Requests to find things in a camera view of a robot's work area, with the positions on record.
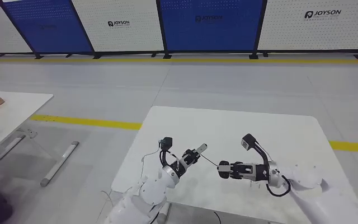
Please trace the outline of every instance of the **metal table leg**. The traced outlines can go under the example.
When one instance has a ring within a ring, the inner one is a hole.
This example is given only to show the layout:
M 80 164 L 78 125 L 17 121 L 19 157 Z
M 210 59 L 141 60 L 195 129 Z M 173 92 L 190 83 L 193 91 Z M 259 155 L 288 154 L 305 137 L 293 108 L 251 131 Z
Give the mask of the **metal table leg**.
M 63 154 L 62 159 L 57 161 L 57 163 L 52 167 L 50 172 L 43 178 L 40 185 L 47 186 L 50 180 L 54 177 L 57 171 L 61 168 L 62 164 L 66 161 L 66 159 L 71 155 L 73 150 L 78 146 L 79 142 L 74 141 L 71 145 L 67 148 L 66 152 Z
M 65 153 L 60 156 L 56 152 L 54 152 L 51 149 L 44 149 L 40 144 L 38 144 L 34 138 L 37 136 L 37 132 L 32 130 L 27 125 L 23 125 L 22 129 L 24 130 L 25 134 L 27 134 L 31 140 L 31 142 L 35 145 L 37 145 L 41 150 L 46 152 L 51 158 L 56 160 L 56 164 L 51 168 L 51 170 L 47 173 L 47 175 L 42 179 L 40 185 L 42 187 L 45 187 L 49 184 L 51 179 L 54 177 L 54 175 L 57 173 L 57 171 L 61 168 L 61 166 L 65 163 L 67 158 L 71 155 L 73 150 L 79 145 L 78 141 L 74 141 L 71 143 L 71 145 L 67 148 Z
M 3 147 L 0 145 L 0 148 L 2 149 L 2 153 L 0 154 L 0 160 L 6 155 L 8 154 L 9 151 L 11 151 L 21 140 L 23 140 L 23 138 L 25 138 L 25 135 L 22 134 L 20 136 L 18 136 L 17 138 L 15 138 L 12 142 L 10 142 L 10 144 L 8 144 L 6 147 Z

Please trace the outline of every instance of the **yellow floor line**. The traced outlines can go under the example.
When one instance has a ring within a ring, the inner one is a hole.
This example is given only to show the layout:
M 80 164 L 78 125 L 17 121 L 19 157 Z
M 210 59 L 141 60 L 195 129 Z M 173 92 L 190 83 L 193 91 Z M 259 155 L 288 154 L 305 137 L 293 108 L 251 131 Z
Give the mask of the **yellow floor line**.
M 100 58 L 100 59 L 66 59 L 43 58 L 40 60 L 12 58 L 0 59 L 0 62 L 33 62 L 33 63 L 66 63 L 66 62 L 187 62 L 187 63 L 299 63 L 299 64 L 358 64 L 358 60 L 352 59 L 220 59 L 220 58 Z
M 86 118 L 68 118 L 64 116 L 48 116 L 48 115 L 33 115 L 31 120 L 38 120 L 42 122 L 58 122 L 66 124 L 80 124 L 80 125 L 89 125 L 97 127 L 106 127 L 106 128 L 121 128 L 128 130 L 139 130 L 142 126 L 141 123 L 132 123 L 132 122 L 116 122 L 112 120 L 96 120 L 96 119 L 86 119 Z M 330 141 L 331 147 L 334 150 L 342 151 L 351 151 L 358 152 L 358 143 L 355 142 L 339 142 L 339 141 Z
M 343 151 L 351 151 L 358 152 L 358 143 L 356 142 L 337 142 L 330 141 L 331 147 L 334 150 L 343 150 Z
M 86 118 L 67 118 L 63 116 L 48 116 L 48 115 L 33 115 L 31 120 L 39 120 L 42 122 L 58 122 L 66 124 L 80 124 L 106 128 L 122 128 L 129 130 L 139 130 L 142 126 L 141 123 L 132 122 L 115 122 L 111 120 L 95 120 Z

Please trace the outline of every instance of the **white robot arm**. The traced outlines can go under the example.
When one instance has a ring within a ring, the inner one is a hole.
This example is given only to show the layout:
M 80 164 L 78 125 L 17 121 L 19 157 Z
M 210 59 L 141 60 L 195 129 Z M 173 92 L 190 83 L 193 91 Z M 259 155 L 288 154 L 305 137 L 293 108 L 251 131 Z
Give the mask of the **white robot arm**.
M 166 137 L 159 141 L 161 152 L 159 154 L 163 168 L 159 170 L 156 178 L 142 178 L 135 186 L 123 193 L 121 201 L 109 213 L 104 224 L 148 224 L 152 223 L 161 208 L 167 201 L 167 188 L 174 188 L 186 170 L 197 162 L 200 154 L 207 149 L 202 144 L 195 150 L 186 150 L 181 159 L 171 154 L 172 138 Z M 166 155 L 176 158 L 168 164 Z
M 266 181 L 266 188 L 273 196 L 291 195 L 312 224 L 357 222 L 357 204 L 341 194 L 326 180 L 310 172 L 302 173 L 296 167 L 292 170 L 280 170 L 275 162 L 268 161 L 266 151 L 251 134 L 242 138 L 241 145 L 246 150 L 254 148 L 262 157 L 263 164 L 243 164 L 242 162 L 230 164 L 227 161 L 221 161 L 218 166 L 220 177 Z M 282 185 L 286 189 L 282 194 L 275 194 L 270 189 L 270 187 L 279 188 Z M 320 196 L 306 199 L 300 195 L 302 191 L 315 188 L 322 189 Z

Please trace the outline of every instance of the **white tabletop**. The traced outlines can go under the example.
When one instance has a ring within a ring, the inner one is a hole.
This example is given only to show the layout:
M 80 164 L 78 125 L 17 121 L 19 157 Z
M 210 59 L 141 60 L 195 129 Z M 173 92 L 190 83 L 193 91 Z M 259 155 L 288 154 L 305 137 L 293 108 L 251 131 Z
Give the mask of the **white tabletop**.
M 0 105 L 0 144 L 54 95 L 1 92 L 5 101 Z
M 229 162 L 262 163 L 254 151 L 246 151 L 241 139 L 251 133 L 280 167 L 314 167 L 332 184 L 356 200 L 343 169 L 335 157 L 318 121 L 311 116 L 247 113 L 154 106 L 149 111 L 121 168 L 112 189 L 124 192 L 140 179 L 141 159 L 158 148 L 158 140 L 173 138 L 171 152 L 181 156 L 186 149 L 202 143 L 203 153 L 218 164 Z M 154 176 L 161 168 L 158 153 L 147 156 L 143 176 Z M 276 198 L 265 185 L 249 180 L 221 179 L 216 167 L 200 158 L 167 191 L 168 201 L 194 207 L 228 212 L 281 223 L 309 223 L 291 196 Z

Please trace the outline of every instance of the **pegboard panel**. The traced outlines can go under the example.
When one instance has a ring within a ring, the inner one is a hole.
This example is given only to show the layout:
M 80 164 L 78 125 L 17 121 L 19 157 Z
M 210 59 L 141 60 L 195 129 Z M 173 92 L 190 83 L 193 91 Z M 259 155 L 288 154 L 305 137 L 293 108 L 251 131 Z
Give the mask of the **pegboard panel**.
M 161 0 L 168 50 L 253 50 L 262 0 Z
M 259 50 L 358 49 L 358 0 L 268 0 Z
M 0 53 L 27 53 L 32 52 L 22 36 L 0 8 Z
M 12 1 L 4 6 L 36 52 L 91 52 L 69 0 Z
M 163 50 L 156 0 L 73 0 L 97 52 Z

